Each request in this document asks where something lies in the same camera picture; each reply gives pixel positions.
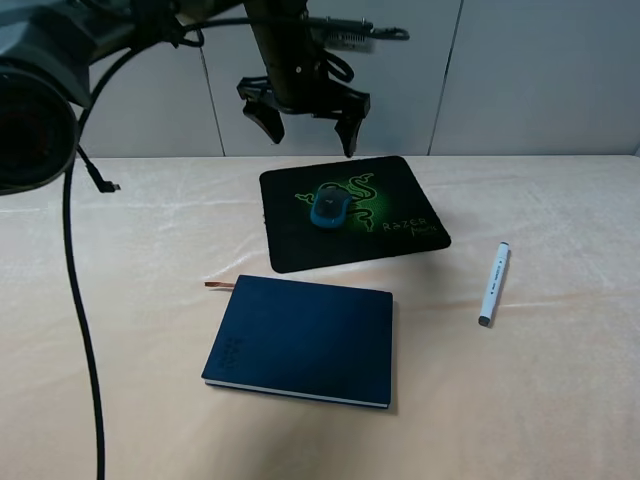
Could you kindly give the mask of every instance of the camera lens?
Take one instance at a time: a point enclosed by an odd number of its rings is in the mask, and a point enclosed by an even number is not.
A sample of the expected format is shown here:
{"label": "camera lens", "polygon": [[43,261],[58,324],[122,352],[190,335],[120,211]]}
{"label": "camera lens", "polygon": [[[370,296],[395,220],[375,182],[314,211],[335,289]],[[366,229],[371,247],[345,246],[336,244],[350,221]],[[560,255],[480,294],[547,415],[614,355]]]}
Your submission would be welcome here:
{"label": "camera lens", "polygon": [[0,185],[34,187],[56,178],[76,151],[71,107],[46,78],[0,67]]}

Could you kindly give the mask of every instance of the table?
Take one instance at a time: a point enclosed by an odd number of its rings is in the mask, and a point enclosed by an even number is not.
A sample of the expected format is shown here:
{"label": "table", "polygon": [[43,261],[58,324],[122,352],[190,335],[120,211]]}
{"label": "table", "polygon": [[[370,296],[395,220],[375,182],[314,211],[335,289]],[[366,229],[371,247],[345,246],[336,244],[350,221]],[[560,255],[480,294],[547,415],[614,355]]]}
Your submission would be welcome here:
{"label": "table", "polygon": [[[284,276],[393,292],[395,399],[375,411],[213,389],[229,299],[279,276],[258,176],[337,158],[77,166],[73,230],[103,393],[107,478],[629,480],[640,471],[640,159],[414,157],[444,251]],[[0,198],[3,480],[95,475],[63,258],[62,182]],[[495,326],[477,324],[500,241]]]}

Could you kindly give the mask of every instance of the green snake logo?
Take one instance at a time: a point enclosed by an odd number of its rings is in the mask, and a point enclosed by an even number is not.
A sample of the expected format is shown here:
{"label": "green snake logo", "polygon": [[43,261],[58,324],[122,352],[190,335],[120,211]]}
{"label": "green snake logo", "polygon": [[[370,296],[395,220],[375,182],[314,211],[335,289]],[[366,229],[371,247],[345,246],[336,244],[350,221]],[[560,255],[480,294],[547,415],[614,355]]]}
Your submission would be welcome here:
{"label": "green snake logo", "polygon": [[[366,185],[369,183],[371,177],[373,177],[373,173],[363,173],[357,177],[351,177],[346,185],[341,185],[336,182],[326,182],[320,185],[320,188],[336,187],[347,190],[353,197],[347,214],[355,215],[356,219],[365,225],[367,232],[372,232],[375,225],[373,222],[373,210],[363,207],[361,203],[367,200],[373,200],[378,196],[376,190]],[[295,196],[298,200],[302,200],[309,205],[313,205],[313,201],[315,200],[315,194],[313,193],[296,193]]]}

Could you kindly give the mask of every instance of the robotic arm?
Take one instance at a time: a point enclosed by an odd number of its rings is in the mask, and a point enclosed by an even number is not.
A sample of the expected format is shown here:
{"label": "robotic arm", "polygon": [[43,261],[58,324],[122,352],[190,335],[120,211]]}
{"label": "robotic arm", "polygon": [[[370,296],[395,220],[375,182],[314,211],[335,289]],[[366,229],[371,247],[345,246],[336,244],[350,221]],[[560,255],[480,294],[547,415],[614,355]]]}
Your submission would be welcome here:
{"label": "robotic arm", "polygon": [[161,41],[177,47],[185,43],[188,31],[216,25],[250,24],[264,60],[267,76],[243,78],[238,85],[248,118],[275,143],[284,137],[280,112],[337,120],[344,154],[352,156],[369,111],[369,95],[344,85],[353,79],[353,71],[325,50],[324,41],[328,34],[344,32],[407,40],[407,32],[376,30],[364,20],[309,18],[307,0],[248,0],[247,19],[207,21],[240,3],[2,0],[0,194],[45,185],[72,164],[79,131],[70,103],[91,108],[91,64],[123,49],[141,50]]}

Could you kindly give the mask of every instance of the black mouse pad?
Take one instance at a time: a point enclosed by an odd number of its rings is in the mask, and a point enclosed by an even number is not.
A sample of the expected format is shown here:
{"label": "black mouse pad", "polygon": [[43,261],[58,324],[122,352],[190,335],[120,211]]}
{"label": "black mouse pad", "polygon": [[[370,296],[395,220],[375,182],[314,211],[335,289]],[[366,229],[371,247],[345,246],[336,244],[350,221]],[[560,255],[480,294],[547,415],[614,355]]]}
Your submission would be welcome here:
{"label": "black mouse pad", "polygon": [[[401,157],[287,168],[260,176],[271,266],[278,273],[439,250],[449,234]],[[316,192],[342,187],[353,201],[337,230],[311,223]]]}

